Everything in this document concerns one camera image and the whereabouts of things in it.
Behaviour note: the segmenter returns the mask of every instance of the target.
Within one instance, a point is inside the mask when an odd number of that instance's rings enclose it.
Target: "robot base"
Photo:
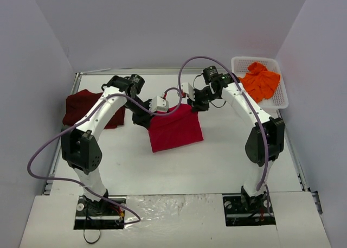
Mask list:
[[[124,196],[109,196],[108,198],[122,205],[125,205],[126,202]],[[76,207],[74,230],[123,229],[124,213],[125,211],[119,207],[111,208],[111,206],[107,206],[100,212],[93,209],[85,197],[80,196]]]
[[[245,210],[240,194],[223,194],[226,226],[260,226],[276,225],[276,220],[267,213],[267,201],[253,212]]]

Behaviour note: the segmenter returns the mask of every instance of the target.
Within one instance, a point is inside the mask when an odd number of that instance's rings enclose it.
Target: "orange cloth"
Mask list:
[[[263,99],[270,99],[275,93],[281,76],[270,72],[259,62],[254,62],[248,66],[249,73],[244,78],[240,78],[243,87],[256,103]]]

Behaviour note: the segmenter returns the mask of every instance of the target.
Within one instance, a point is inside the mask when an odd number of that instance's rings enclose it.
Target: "black mounting plate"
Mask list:
[[[267,213],[266,202],[262,202],[262,206],[254,214],[245,210],[241,204],[240,194],[223,194],[223,204],[226,226],[276,225],[275,218]],[[272,206],[270,206],[270,212],[273,214]]]
[[[108,198],[119,204],[126,204],[126,197],[109,196]],[[88,216],[92,220],[88,219],[86,221],[86,201],[82,196],[80,196],[76,206],[74,230],[105,230],[124,228],[124,225],[122,224],[124,222],[123,218],[119,216],[118,212],[111,208],[104,210],[102,214],[95,214],[93,213],[92,209],[88,209]]]

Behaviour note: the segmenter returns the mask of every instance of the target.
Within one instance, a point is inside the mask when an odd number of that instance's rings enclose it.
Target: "laundry basket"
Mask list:
[[[285,109],[288,107],[288,97],[286,87],[284,86],[283,77],[281,74],[280,67],[274,59],[270,58],[259,58],[259,57],[246,57],[238,56],[232,58],[232,72],[237,77],[245,77],[248,72],[248,66],[254,62],[262,63],[266,68],[274,73],[278,73],[281,76],[280,83],[271,99],[262,100],[259,102],[259,106],[263,109],[278,110]]]

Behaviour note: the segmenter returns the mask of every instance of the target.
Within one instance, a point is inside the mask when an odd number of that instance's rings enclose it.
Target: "white backdrop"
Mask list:
[[[75,71],[274,58],[305,0],[36,0]],[[192,63],[204,66],[199,61]]]
[[[334,248],[347,243],[346,13],[346,0],[307,0],[277,56],[288,135]]]
[[[59,41],[34,0],[0,0],[0,240],[18,247],[35,195],[44,182],[27,163],[57,134],[74,75]],[[55,145],[33,169],[47,175]]]

